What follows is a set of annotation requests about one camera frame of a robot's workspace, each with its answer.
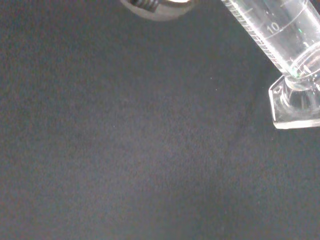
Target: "dark gray surface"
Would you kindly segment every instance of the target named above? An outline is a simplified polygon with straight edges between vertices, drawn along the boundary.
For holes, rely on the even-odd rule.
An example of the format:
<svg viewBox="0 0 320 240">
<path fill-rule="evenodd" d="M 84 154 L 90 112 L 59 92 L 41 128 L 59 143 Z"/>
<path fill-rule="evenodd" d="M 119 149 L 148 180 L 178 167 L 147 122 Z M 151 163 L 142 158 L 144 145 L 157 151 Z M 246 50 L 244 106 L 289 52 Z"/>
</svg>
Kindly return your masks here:
<svg viewBox="0 0 320 240">
<path fill-rule="evenodd" d="M 219 1 L 25 2 L 0 10 L 0 239 L 320 239 L 320 130 L 273 127 L 280 75 Z"/>
</svg>

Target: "cylinder base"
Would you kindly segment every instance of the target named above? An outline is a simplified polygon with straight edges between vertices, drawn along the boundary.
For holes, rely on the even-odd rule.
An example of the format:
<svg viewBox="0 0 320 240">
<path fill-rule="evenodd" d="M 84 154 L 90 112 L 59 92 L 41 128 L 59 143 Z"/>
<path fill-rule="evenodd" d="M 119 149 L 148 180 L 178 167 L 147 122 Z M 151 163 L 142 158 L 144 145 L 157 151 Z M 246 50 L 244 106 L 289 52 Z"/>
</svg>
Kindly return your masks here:
<svg viewBox="0 0 320 240">
<path fill-rule="evenodd" d="M 273 124 L 277 129 L 320 127 L 320 86 L 290 88 L 281 76 L 269 89 Z"/>
</svg>

